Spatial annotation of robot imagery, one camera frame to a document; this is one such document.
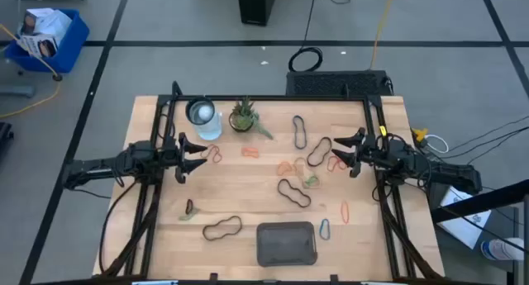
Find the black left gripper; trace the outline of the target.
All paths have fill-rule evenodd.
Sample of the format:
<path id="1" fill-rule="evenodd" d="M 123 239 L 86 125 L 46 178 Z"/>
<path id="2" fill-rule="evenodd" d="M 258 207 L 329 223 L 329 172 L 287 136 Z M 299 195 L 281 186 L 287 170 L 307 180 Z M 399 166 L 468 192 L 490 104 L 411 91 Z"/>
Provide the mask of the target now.
<path id="1" fill-rule="evenodd" d="M 185 159 L 185 153 L 195 154 L 207 150 L 207 146 L 191 143 L 184 132 L 177 138 L 166 136 L 160 147 L 160 164 L 162 167 L 175 167 L 174 176 L 178 183 L 186 183 L 185 174 L 189 174 L 207 162 L 206 159 Z"/>

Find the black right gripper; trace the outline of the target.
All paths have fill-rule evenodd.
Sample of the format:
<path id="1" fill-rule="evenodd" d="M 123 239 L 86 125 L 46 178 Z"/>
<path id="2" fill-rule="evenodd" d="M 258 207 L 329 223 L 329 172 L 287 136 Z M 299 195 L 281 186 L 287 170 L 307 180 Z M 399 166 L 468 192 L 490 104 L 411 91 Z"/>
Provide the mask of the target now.
<path id="1" fill-rule="evenodd" d="M 360 174 L 362 162 L 372 165 L 374 162 L 374 154 L 379 150 L 375 136 L 367 134 L 364 127 L 360 127 L 353 136 L 334 138 L 333 140 L 337 144 L 347 148 L 355 147 L 355 152 L 345 152 L 337 149 L 331 150 L 338 159 L 348 168 L 351 168 L 351 178 L 356 178 Z"/>

